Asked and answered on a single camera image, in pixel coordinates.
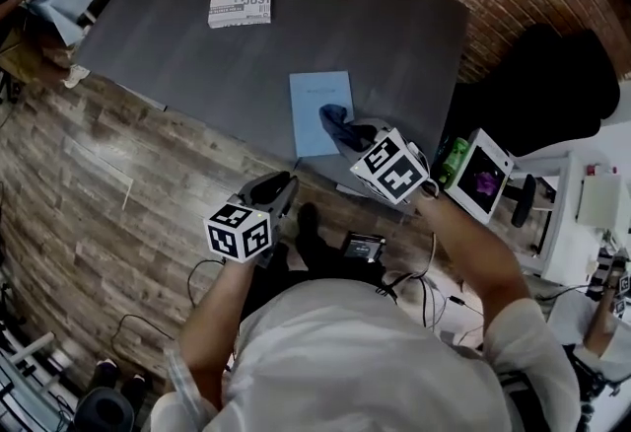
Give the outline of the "person's left forearm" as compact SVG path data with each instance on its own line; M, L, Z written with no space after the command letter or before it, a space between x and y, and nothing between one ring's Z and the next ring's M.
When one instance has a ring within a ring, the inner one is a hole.
M218 410L223 407L223 374L233 352L253 272L252 263L227 262L179 337L181 357L199 392Z

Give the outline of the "green bottle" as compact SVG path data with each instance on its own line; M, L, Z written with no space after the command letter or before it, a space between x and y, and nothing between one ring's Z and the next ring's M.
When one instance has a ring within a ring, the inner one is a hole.
M469 149L469 143L463 138L456 138L450 153L441 165L438 182L447 185L456 174L464 156Z

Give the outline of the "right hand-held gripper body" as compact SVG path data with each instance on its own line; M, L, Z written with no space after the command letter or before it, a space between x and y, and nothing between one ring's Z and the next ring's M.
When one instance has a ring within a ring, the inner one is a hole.
M350 172L372 193L391 204L406 202L419 184L430 178L425 155L396 128L365 152Z

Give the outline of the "light blue notebook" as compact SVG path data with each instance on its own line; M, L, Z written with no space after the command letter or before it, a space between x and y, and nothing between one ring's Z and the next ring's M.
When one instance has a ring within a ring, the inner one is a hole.
M348 72L293 73L289 85L297 157L337 155L333 140L322 127L319 109L341 106L347 110L347 119L354 118Z

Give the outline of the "dark table with white legs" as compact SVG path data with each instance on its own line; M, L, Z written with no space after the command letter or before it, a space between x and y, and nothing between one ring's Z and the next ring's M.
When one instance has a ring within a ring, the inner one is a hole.
M212 29L210 0L111 0L75 59L296 165L290 77L345 71L355 114L438 148L465 43L456 0L271 0L267 25Z

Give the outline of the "cream box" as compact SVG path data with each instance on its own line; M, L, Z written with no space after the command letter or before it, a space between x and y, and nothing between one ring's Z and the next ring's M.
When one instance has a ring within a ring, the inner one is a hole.
M595 229L612 229L616 222L621 176L585 176L577 222Z

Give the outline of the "person's black trousers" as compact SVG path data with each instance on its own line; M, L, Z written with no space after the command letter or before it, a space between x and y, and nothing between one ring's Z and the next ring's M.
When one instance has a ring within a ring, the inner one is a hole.
M299 232L296 250L306 270L291 270L287 263L289 248L278 243L265 268L257 266L241 315L248 316L289 288L309 280L346 279L380 287L386 273L378 262L346 257L342 250L330 246L318 233L319 213L313 203L305 203L298 212Z

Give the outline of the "black waist device with screen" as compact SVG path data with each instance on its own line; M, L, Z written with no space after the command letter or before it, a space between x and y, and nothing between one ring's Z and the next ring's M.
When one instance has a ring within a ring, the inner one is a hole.
M383 236L348 232L340 250L345 257L375 262L381 258L385 247Z

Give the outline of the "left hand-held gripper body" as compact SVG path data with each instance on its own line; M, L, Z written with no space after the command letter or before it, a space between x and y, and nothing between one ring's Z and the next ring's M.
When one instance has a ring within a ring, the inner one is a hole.
M278 241L271 213L233 196L203 222L211 252L234 262L268 265Z

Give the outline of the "black covered chair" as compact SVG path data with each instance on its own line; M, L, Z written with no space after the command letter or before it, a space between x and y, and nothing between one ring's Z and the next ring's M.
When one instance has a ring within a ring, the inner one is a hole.
M560 36L535 24L482 80L456 84L439 152L482 129L523 157L595 136L619 102L614 66L594 31Z

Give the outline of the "black round-backed chair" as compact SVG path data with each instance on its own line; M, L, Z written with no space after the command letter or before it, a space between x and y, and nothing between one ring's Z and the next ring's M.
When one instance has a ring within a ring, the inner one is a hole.
M99 387L84 396L76 408L75 432L132 432L135 413L118 391Z

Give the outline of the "dark blue cloth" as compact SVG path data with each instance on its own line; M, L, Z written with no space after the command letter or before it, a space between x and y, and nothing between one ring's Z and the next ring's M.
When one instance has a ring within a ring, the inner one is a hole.
M322 128L336 145L344 145L353 152L365 150L365 140L355 126L345 121L347 109L339 105L324 105L319 111Z

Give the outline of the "person's white shirt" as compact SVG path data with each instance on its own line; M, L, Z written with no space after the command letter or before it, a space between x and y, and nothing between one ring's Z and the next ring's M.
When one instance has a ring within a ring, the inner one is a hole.
M532 299L506 308L483 349L450 346L374 287L296 285L250 315L217 407L180 356L151 432L575 432L577 377Z

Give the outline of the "white desk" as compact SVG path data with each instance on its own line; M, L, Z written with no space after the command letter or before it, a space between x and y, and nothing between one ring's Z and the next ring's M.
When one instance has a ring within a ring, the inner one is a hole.
M590 164L574 152L563 157L519 159L514 179L527 175L558 178L549 223L538 255L518 253L523 269L549 282L566 286L585 285L597 269L599 251L619 252L627 248L631 229L631 189L627 180L611 168ZM585 176L621 176L620 197L612 229L595 229L577 222Z

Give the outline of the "person's right forearm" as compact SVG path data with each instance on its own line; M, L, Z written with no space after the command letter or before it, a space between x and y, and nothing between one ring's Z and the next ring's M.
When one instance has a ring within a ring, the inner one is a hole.
M510 304L529 296L515 255L486 226L444 197L416 193L413 203L456 272L480 299L485 326Z

